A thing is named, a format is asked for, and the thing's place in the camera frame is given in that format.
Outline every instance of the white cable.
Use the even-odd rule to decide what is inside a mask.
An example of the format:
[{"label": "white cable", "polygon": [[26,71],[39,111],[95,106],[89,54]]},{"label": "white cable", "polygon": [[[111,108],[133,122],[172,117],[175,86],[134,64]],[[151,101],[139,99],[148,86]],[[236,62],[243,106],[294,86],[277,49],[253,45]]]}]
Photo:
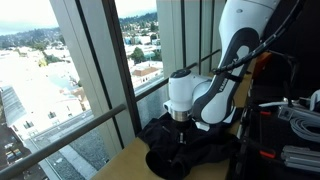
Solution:
[{"label": "white cable", "polygon": [[308,128],[320,128],[320,122],[306,118],[306,117],[295,117],[290,120],[291,128],[302,139],[320,143],[320,134],[310,131]]},{"label": "white cable", "polygon": [[282,106],[282,105],[288,105],[288,102],[271,102],[271,103],[265,103],[265,104],[259,104],[260,107],[270,107],[270,106]]}]

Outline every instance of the window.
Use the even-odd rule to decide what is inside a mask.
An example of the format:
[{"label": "window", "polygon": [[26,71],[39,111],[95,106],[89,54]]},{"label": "window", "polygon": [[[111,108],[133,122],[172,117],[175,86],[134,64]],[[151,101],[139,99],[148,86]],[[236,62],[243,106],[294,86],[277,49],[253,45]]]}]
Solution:
[{"label": "window", "polygon": [[34,131],[30,131],[29,132],[29,136],[35,136],[35,135],[37,135],[39,132],[38,132],[38,130],[34,130]]},{"label": "window", "polygon": [[12,127],[13,127],[14,131],[18,132],[18,129],[17,129],[17,127],[15,125],[13,125]]},{"label": "window", "polygon": [[52,122],[52,125],[57,126],[60,124],[60,121],[56,119],[55,121]]},{"label": "window", "polygon": [[[37,143],[39,148],[45,147],[54,141],[55,138],[59,138],[59,136],[62,135],[61,133],[65,133],[77,128],[79,125],[81,125],[81,123],[83,123],[82,121],[86,121],[86,119],[93,118],[94,116],[101,116],[110,109],[124,103],[127,107],[127,111],[119,113],[112,120],[107,121],[98,128],[88,132],[88,135],[85,135],[86,137],[79,138],[77,143],[71,143],[69,145],[70,147],[67,147],[67,150],[70,150],[68,148],[72,148],[72,152],[76,152],[82,157],[89,156],[89,153],[84,150],[85,148],[91,148],[92,150],[92,147],[101,147],[99,148],[99,150],[101,150],[101,152],[99,152],[101,156],[96,159],[102,160],[103,162],[108,161],[109,158],[112,158],[114,155],[120,152],[123,147],[128,145],[135,138],[135,133],[139,132],[141,127],[143,127],[148,120],[150,120],[152,117],[159,117],[164,113],[162,103],[167,99],[166,86],[163,86],[161,89],[155,91],[145,98],[141,98],[141,100],[138,101],[138,105],[136,104],[135,95],[145,92],[145,90],[148,88],[158,84],[164,79],[164,77],[169,77],[169,75],[176,69],[184,67],[183,60],[187,57],[186,52],[188,52],[188,55],[189,53],[193,53],[192,58],[190,56],[190,58],[188,58],[186,61],[187,65],[197,60],[197,58],[194,58],[194,54],[199,54],[199,49],[197,47],[199,44],[201,44],[197,40],[194,41],[197,45],[184,48],[185,55],[183,55],[183,45],[181,44],[181,42],[183,42],[183,28],[181,27],[181,9],[179,9],[181,7],[180,1],[158,1],[158,7],[156,7],[155,0],[144,0],[143,2],[141,0],[139,3],[135,1],[128,1],[133,3],[134,6],[139,5],[137,9],[133,9],[134,6],[130,6],[129,4],[121,1],[122,0],[116,0],[118,15],[120,17],[120,22],[116,22],[113,21],[113,18],[117,17],[117,14],[113,14],[116,13],[116,11],[113,9],[113,1],[51,0],[51,6],[60,26],[57,27],[56,23],[54,27],[50,27],[53,28],[51,29],[53,34],[58,35],[53,39],[53,42],[50,38],[48,38],[49,45],[47,43],[42,43],[41,40],[34,41],[36,43],[32,44],[32,46],[37,50],[33,50],[33,48],[31,48],[31,50],[28,48],[26,51],[24,51],[25,49],[19,49],[19,54],[18,50],[10,50],[11,47],[9,47],[10,45],[19,44],[19,41],[12,42],[9,40],[6,41],[0,39],[1,45],[8,46],[6,47],[8,48],[6,51],[10,51],[9,54],[14,56],[14,58],[25,58],[24,60],[31,59],[31,61],[33,60],[33,63],[36,64],[36,68],[34,66],[32,66],[32,68],[31,66],[25,66],[26,64],[17,67],[15,64],[11,65],[10,67],[0,65],[0,68],[20,68],[16,72],[33,72],[31,74],[25,73],[23,75],[19,73],[19,78],[21,79],[21,77],[25,77],[24,83],[29,83],[28,88],[23,88],[24,86],[22,85],[16,87],[19,91],[18,93],[38,95],[36,98],[24,96],[21,98],[21,101],[29,102],[28,105],[30,109],[33,109],[32,111],[35,112],[32,115],[34,116],[34,120],[46,122],[51,126],[50,131],[43,132],[42,130],[39,130],[39,132],[41,132],[39,134],[37,134],[37,132],[32,132],[29,134],[29,136],[32,136],[30,142]],[[26,12],[19,12],[17,14],[32,14],[31,12],[33,12],[33,10],[29,5],[31,4],[31,1],[24,3],[26,3],[23,4],[25,6],[21,4],[20,6],[26,7],[23,8],[26,10]],[[138,13],[147,12],[143,9],[145,7],[150,8],[150,3],[154,8],[151,12],[149,12],[149,14],[131,13],[126,15],[124,11],[121,11],[121,5],[119,3],[123,4],[122,7],[129,7],[130,10],[134,10],[134,12]],[[190,3],[187,6],[190,10],[190,5],[196,2],[186,1],[185,3]],[[38,5],[39,4],[33,6],[37,9],[42,9],[39,8]],[[16,8],[16,6],[10,6],[9,4],[0,7],[10,9],[12,13],[14,13],[13,11]],[[45,9],[45,11],[46,12],[43,14],[49,14],[48,12],[51,12],[51,7],[49,9]],[[186,10],[185,12],[189,13],[185,20],[188,22],[192,19],[193,11]],[[131,21],[131,19],[134,18],[130,17],[134,17],[135,15],[138,15],[138,19],[141,19],[141,21]],[[151,20],[142,20],[143,18],[149,16],[151,17]],[[194,20],[198,20],[196,17],[198,16],[195,16],[195,19],[192,19],[190,22],[195,23],[196,21]],[[197,26],[197,23],[187,24],[187,26],[199,27]],[[188,32],[185,32],[185,34],[187,34],[187,36],[192,36],[192,41],[197,39],[196,37],[199,37],[199,34],[198,31],[194,31],[194,28],[191,29],[192,30],[187,30]],[[47,34],[47,32],[43,33],[41,27],[36,28],[33,32],[34,34],[40,36]],[[21,41],[21,43],[31,46],[29,43],[32,42]],[[41,51],[48,46],[50,46],[50,50],[52,51],[61,52],[68,50],[68,53],[62,54],[59,57],[58,55],[52,55],[49,53],[46,53],[45,55]],[[45,86],[46,83],[42,84],[43,86],[47,87],[45,90],[38,88],[40,86],[30,86],[30,84],[36,80],[36,76],[34,76],[36,75],[36,72],[49,68],[48,63],[50,68],[54,70],[45,74],[45,76],[43,76],[39,82],[47,82],[42,80],[50,79],[51,82],[60,84],[59,87],[63,88],[56,89],[57,86],[48,88],[52,86]],[[72,70],[65,69],[67,66],[71,67]],[[141,73],[133,75],[132,68],[134,70],[139,70]],[[8,80],[20,80],[17,78],[18,75],[16,74],[13,74],[13,76],[6,75],[0,77],[10,77]],[[61,78],[67,80],[67,82],[63,81],[61,83],[59,81]],[[70,105],[69,103],[71,101],[75,102],[74,98],[77,101],[79,101],[79,99],[77,98],[78,94],[76,94],[70,87],[85,89],[86,97],[81,96],[81,101],[87,99],[88,101],[83,102],[83,104],[88,104],[88,102],[90,102],[90,106],[86,107],[91,107],[91,110],[86,110],[85,112],[73,112],[74,106]],[[59,103],[62,105],[51,104],[50,107],[35,107],[35,105],[41,104],[49,97],[52,97],[52,99],[58,99]],[[156,106],[154,106],[154,109],[150,110],[150,104],[152,103],[155,103]],[[42,109],[43,113],[37,113],[37,109]],[[84,119],[81,118],[80,115],[83,113],[86,114],[86,118]],[[59,126],[52,127],[56,122],[51,124],[49,121],[43,121],[44,117],[41,115],[45,116],[45,118],[59,118]],[[60,118],[60,115],[68,120],[63,122],[63,118]],[[32,127],[33,123],[32,126],[30,123],[28,124],[28,122],[26,122],[25,127]],[[19,133],[19,137],[24,139],[24,134],[22,132]],[[76,170],[78,169],[77,164],[71,163],[66,158],[64,155],[65,151],[66,149],[61,149],[48,158],[48,161],[52,167],[59,168],[56,169],[56,171],[62,177],[62,179],[90,179],[90,177],[85,177],[83,174],[81,174],[81,172]],[[104,163],[101,162],[98,165],[93,163],[94,161],[90,162],[91,166],[96,170],[99,170],[104,165]],[[63,172],[64,169],[74,169],[75,171],[74,173],[71,173],[70,171]]]},{"label": "window", "polygon": [[31,127],[33,127],[33,123],[31,121],[26,121],[23,126],[26,128],[26,129],[29,129]]}]

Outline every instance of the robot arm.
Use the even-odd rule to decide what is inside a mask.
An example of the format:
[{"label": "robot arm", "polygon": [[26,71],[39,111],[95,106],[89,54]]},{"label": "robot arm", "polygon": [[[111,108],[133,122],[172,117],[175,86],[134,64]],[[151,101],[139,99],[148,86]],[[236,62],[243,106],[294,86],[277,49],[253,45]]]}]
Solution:
[{"label": "robot arm", "polygon": [[219,26],[222,40],[219,75],[209,79],[189,70],[173,73],[169,78],[170,100],[164,103],[164,107],[174,120],[185,122],[191,115],[196,121],[216,124],[231,114],[233,96],[247,71],[248,62],[265,51],[267,45],[284,32],[283,27],[279,28],[278,34],[259,46],[263,31],[279,1],[227,1]]}]

